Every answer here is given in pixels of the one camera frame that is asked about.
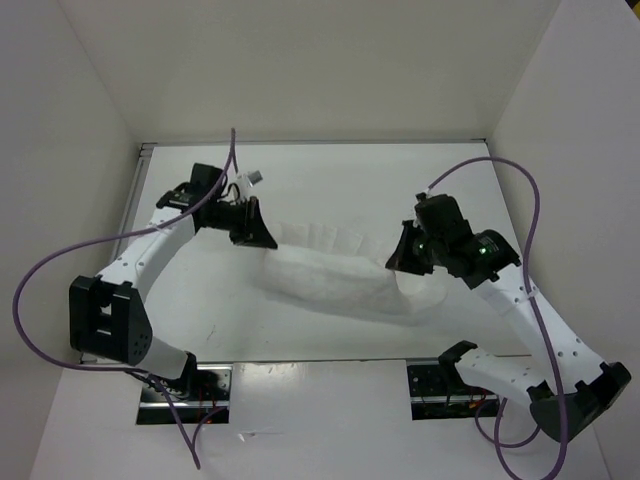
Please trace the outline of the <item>white pleated skirt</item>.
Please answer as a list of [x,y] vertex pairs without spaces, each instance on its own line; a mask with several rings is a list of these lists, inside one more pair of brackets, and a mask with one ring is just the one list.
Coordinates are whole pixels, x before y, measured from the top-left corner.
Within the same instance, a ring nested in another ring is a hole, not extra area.
[[321,314],[415,326],[436,311],[451,282],[442,273],[417,276],[387,269],[391,246],[319,223],[277,222],[277,242],[264,251],[256,285],[268,298]]

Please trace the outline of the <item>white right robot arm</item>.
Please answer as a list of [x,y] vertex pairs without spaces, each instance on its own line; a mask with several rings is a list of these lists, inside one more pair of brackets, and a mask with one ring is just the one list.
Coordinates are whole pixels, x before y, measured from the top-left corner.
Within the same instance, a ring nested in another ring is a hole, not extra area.
[[473,232],[449,195],[420,193],[416,199],[415,217],[403,221],[387,268],[419,276],[445,269],[513,329],[531,357],[518,363],[462,340],[438,358],[440,385],[450,393],[467,386],[489,390],[527,408],[553,440],[573,440],[618,399],[630,371],[606,362],[579,338],[500,233]]

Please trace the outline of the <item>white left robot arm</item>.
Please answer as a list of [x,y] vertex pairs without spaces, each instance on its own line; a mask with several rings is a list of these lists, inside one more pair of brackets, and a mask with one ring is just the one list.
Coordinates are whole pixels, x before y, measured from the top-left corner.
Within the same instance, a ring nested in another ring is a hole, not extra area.
[[277,247],[250,193],[261,179],[259,171],[250,171],[229,182],[222,169],[194,164],[189,181],[157,201],[147,233],[97,275],[72,282],[71,347],[148,372],[176,399],[200,390],[209,379],[195,355],[154,334],[145,301],[165,267],[201,229],[225,231],[236,246]]

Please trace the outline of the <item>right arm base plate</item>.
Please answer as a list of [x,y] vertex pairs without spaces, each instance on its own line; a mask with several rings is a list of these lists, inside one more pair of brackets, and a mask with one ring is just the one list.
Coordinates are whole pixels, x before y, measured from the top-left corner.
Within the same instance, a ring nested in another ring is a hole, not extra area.
[[495,417],[499,401],[495,394],[479,387],[450,386],[435,360],[406,365],[413,421],[457,420]]

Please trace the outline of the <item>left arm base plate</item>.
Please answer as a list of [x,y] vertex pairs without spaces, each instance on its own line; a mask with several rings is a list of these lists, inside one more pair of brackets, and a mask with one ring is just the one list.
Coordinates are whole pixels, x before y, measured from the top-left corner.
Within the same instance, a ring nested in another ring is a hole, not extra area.
[[[233,377],[232,364],[199,364],[199,384],[190,393],[167,389],[178,417],[186,425],[228,424],[230,393]],[[143,381],[138,404],[136,424],[174,425],[170,406],[159,388]]]

